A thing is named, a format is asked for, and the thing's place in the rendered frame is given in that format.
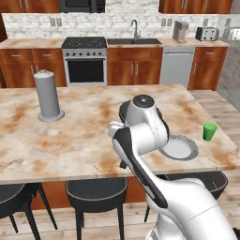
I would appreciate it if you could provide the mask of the grey coffee machine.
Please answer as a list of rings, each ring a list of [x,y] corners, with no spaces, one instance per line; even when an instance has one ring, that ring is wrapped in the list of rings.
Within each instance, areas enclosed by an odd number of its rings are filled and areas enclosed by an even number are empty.
[[[186,31],[188,30],[187,22],[175,21],[173,27],[172,38],[179,43],[185,43]]]

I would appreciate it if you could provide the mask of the silver sink tap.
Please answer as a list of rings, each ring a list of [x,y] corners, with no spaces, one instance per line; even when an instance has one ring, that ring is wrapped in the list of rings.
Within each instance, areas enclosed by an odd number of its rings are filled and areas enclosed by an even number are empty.
[[[130,26],[133,26],[133,25],[135,26],[133,40],[136,41],[140,37],[140,34],[138,33],[138,22],[137,22],[137,20],[134,19],[134,20],[131,21]]]

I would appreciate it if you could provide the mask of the white box appliance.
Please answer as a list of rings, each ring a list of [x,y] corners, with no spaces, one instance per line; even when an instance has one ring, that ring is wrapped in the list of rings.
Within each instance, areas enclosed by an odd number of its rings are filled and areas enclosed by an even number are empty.
[[[231,29],[230,40],[240,40],[240,28]]]

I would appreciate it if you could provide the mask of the brown island base panel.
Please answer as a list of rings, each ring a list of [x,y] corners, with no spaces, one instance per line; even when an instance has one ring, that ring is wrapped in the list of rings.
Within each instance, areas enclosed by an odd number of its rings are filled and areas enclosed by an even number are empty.
[[[67,208],[70,207],[68,197],[65,191],[65,182],[45,182],[42,184],[47,200],[51,208]],[[145,193],[138,180],[131,176],[127,179],[127,196],[126,203],[141,203],[145,201]],[[33,210],[41,210],[45,208],[39,194],[32,201]]]

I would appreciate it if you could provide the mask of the silver toaster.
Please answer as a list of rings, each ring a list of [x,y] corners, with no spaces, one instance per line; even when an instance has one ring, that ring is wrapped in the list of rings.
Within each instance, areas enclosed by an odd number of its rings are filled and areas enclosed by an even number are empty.
[[[199,41],[217,41],[219,30],[216,27],[198,27],[195,38]]]

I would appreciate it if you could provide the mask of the silver oven with hob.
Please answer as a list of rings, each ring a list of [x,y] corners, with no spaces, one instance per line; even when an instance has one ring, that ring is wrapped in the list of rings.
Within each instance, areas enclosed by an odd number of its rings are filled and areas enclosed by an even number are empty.
[[[107,84],[105,37],[67,37],[62,53],[67,86]]]

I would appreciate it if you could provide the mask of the grey rimmed white plate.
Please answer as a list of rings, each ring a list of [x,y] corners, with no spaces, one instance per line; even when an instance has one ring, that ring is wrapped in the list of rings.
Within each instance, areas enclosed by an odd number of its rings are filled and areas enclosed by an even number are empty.
[[[184,135],[170,135],[168,143],[159,152],[173,160],[192,160],[199,155],[198,145]]]

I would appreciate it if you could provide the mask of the black microwave oven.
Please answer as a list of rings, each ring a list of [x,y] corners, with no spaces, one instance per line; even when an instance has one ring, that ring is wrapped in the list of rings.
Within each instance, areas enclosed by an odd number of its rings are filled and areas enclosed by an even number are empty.
[[[106,0],[58,0],[61,12],[104,13]]]

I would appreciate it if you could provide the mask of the grey paper towel holder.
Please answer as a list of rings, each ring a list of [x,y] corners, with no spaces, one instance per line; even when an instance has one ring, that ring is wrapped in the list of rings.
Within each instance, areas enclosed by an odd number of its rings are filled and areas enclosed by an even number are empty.
[[[38,119],[51,123],[60,120],[65,112],[59,107],[54,74],[46,69],[34,75],[40,112]]]

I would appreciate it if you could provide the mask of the brown wall cupboards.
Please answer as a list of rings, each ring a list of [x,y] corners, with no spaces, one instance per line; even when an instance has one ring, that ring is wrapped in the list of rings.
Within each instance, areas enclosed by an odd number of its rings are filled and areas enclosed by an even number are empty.
[[[159,0],[158,11],[166,14],[228,14],[233,0]]]
[[[58,0],[0,0],[0,13],[59,13]]]

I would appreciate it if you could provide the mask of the black round stool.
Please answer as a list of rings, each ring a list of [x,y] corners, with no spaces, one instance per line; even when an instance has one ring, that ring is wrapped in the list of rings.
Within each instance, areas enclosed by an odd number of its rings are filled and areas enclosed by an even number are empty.
[[[192,172],[192,173],[176,173],[176,174],[158,174],[158,178],[163,180],[178,180],[183,178],[198,178],[206,188],[211,192],[217,200],[228,185],[228,178],[222,172]]]
[[[125,240],[123,204],[128,190],[128,179],[101,178],[66,181],[66,194],[75,210],[77,240],[82,240],[84,213],[103,213],[117,209],[120,240]]]
[[[15,233],[17,233],[18,227],[13,214],[24,211],[35,239],[41,240],[31,209],[31,202],[37,193],[39,193],[52,224],[57,230],[53,212],[41,183],[0,185],[0,219],[9,217]]]

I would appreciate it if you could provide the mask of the dark kitchen sink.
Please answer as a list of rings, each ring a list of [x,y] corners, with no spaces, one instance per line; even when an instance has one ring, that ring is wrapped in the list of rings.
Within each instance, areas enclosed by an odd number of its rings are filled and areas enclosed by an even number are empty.
[[[156,38],[107,38],[109,45],[146,45],[146,44],[162,44]]]

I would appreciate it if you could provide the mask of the silver dishwasher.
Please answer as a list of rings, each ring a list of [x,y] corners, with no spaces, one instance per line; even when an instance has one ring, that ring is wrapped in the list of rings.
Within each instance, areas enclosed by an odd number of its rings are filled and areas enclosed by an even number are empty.
[[[188,87],[195,47],[164,47],[160,84],[182,84]]]

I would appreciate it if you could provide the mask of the brown base cupboards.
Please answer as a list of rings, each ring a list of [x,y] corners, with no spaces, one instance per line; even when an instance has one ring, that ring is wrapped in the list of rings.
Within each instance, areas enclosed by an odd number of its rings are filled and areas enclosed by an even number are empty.
[[[188,90],[216,90],[227,47],[197,47]]]
[[[35,87],[42,69],[54,74],[57,86],[67,85],[61,49],[1,49],[0,64],[8,88]]]
[[[159,84],[163,49],[109,48],[108,85]]]

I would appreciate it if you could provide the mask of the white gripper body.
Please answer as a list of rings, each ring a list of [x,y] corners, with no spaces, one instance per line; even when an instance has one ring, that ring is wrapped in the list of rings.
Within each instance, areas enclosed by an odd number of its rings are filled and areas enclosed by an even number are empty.
[[[123,123],[120,123],[120,122],[115,122],[115,121],[112,121],[110,124],[109,124],[109,130],[108,130],[108,136],[110,138],[113,138],[115,132],[120,129],[120,128],[123,128],[125,125]]]

